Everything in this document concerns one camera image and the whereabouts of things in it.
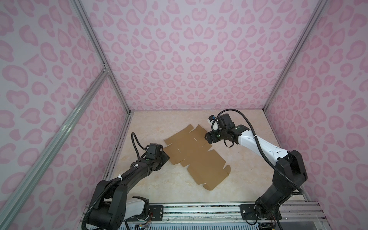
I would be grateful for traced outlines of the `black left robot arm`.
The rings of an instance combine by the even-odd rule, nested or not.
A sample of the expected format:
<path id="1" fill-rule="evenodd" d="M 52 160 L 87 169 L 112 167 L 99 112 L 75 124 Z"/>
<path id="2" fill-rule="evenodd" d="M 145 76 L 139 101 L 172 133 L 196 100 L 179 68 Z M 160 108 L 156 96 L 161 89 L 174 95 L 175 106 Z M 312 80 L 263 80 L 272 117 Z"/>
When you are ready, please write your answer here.
<path id="1" fill-rule="evenodd" d="M 130 218 L 146 220 L 151 217 L 147 198 L 127 198 L 130 190 L 152 172 L 160 170 L 170 157 L 161 144 L 151 143 L 142 157 L 132 163 L 129 170 L 118 177 L 100 181 L 81 222 L 81 228 L 88 225 L 98 230 L 117 230 Z"/>

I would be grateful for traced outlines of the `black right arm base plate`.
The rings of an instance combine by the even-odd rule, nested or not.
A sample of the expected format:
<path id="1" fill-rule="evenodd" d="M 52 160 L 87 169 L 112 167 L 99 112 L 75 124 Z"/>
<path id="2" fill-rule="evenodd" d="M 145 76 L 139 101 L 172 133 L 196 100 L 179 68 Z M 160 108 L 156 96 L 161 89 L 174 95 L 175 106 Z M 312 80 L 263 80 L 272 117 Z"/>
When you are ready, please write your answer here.
<path id="1" fill-rule="evenodd" d="M 262 221 L 262 220 L 270 221 L 271 218 L 275 218 L 276 216 L 278 216 L 279 220 L 282 219 L 282 215 L 279 210 L 280 209 L 279 204 L 271 208 L 270 212 L 267 214 L 263 214 L 261 213 L 261 211 L 257 211 L 255 204 L 240 204 L 239 208 L 240 208 L 242 220 L 244 221 L 256 221 L 256 220 L 257 221 Z"/>

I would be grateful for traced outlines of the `brown cardboard box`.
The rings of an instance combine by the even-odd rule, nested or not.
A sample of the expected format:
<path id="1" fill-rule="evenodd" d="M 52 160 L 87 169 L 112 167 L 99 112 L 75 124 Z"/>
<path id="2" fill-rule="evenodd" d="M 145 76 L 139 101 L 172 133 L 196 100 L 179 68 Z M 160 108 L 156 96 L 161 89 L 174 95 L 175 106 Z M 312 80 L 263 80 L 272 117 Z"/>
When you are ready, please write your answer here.
<path id="1" fill-rule="evenodd" d="M 206 130 L 201 126 L 188 125 L 165 139 L 163 149 L 173 165 L 186 168 L 198 185 L 213 190 L 231 173 L 231 166 L 205 140 Z"/>

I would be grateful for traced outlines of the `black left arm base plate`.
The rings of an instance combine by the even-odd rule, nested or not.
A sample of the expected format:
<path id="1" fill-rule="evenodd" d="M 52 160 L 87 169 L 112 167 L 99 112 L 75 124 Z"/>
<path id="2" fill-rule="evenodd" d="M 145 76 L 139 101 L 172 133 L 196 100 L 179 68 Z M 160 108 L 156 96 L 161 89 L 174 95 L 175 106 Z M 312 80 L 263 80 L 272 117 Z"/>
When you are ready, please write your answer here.
<path id="1" fill-rule="evenodd" d="M 143 217 L 137 217 L 133 216 L 129 219 L 127 219 L 128 222 L 147 222 L 147 221 L 153 221 L 158 222 L 163 220 L 163 205 L 150 205 L 148 214 Z"/>

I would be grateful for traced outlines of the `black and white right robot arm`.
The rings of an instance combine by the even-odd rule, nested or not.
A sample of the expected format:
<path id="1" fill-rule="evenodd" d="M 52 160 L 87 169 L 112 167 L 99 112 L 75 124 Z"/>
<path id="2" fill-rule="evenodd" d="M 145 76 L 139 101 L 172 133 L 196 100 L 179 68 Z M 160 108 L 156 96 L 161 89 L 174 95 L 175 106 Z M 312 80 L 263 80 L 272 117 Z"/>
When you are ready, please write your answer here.
<path id="1" fill-rule="evenodd" d="M 243 113 L 240 115 L 246 121 L 246 126 L 236 125 L 228 110 L 217 116 L 209 116 L 211 131 L 206 133 L 205 140 L 210 144 L 229 141 L 232 145 L 245 147 L 261 156 L 273 169 L 272 184 L 256 200 L 254 207 L 258 219 L 267 219 L 275 216 L 279 207 L 292 196 L 304 194 L 301 186 L 307 181 L 308 175 L 298 151 L 282 149 L 259 137 L 249 119 Z"/>

